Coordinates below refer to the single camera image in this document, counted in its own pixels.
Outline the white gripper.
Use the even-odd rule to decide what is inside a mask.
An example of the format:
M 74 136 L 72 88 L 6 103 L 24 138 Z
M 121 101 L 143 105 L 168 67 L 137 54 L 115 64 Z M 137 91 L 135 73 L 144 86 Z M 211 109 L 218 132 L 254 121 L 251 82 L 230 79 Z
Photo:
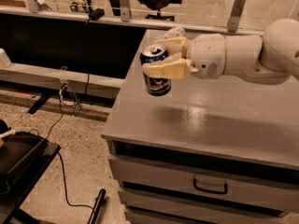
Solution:
M 185 36 L 156 39 L 168 53 L 168 58 L 178 59 L 173 62 L 159 61 L 144 63 L 143 72 L 148 77 L 183 79 L 188 75 L 201 79 L 219 78 L 224 71 L 226 46 L 223 35 L 199 35 L 191 42 Z

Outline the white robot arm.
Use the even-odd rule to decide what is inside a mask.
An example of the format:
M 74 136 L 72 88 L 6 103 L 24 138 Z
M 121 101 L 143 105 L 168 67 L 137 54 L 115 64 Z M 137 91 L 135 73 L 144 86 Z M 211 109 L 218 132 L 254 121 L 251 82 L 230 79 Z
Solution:
M 263 35 L 199 35 L 158 39 L 169 52 L 161 61 L 142 65 L 149 77 L 201 79 L 235 76 L 249 83 L 277 85 L 299 77 L 299 21 L 271 23 Z

